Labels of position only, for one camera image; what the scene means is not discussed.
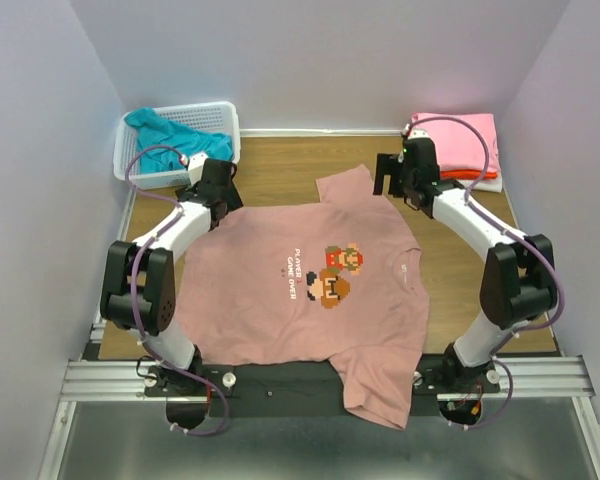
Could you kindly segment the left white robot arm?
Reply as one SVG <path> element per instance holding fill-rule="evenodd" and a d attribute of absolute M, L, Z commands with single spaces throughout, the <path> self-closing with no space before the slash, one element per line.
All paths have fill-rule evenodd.
<path fill-rule="evenodd" d="M 242 207 L 234 185 L 237 164 L 204 154 L 189 158 L 189 184 L 175 199 L 137 189 L 163 200 L 172 210 L 149 232 L 131 242 L 117 240 L 106 256 L 100 315 L 130 331 L 164 368 L 167 382 L 181 395 L 194 393 L 202 380 L 199 351 L 174 323 L 175 265 L 199 237 Z"/>

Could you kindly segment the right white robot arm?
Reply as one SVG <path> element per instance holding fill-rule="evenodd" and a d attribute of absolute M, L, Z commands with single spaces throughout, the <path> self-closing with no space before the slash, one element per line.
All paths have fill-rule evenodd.
<path fill-rule="evenodd" d="M 493 356 L 560 299 L 551 241 L 502 222 L 455 179 L 442 179 L 431 139 L 403 138 L 399 154 L 376 157 L 374 194 L 400 198 L 456 233 L 483 260 L 480 313 L 449 344 L 435 380 L 460 392 L 485 375 Z"/>

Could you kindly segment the dusty pink graphic t-shirt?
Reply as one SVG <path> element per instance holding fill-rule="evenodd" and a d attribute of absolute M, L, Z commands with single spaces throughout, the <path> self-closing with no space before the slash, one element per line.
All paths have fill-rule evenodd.
<path fill-rule="evenodd" d="M 242 207 L 185 255 L 174 320 L 205 361 L 328 361 L 351 414 L 407 425 L 429 296 L 421 249 L 369 169 L 317 181 L 319 201 Z"/>

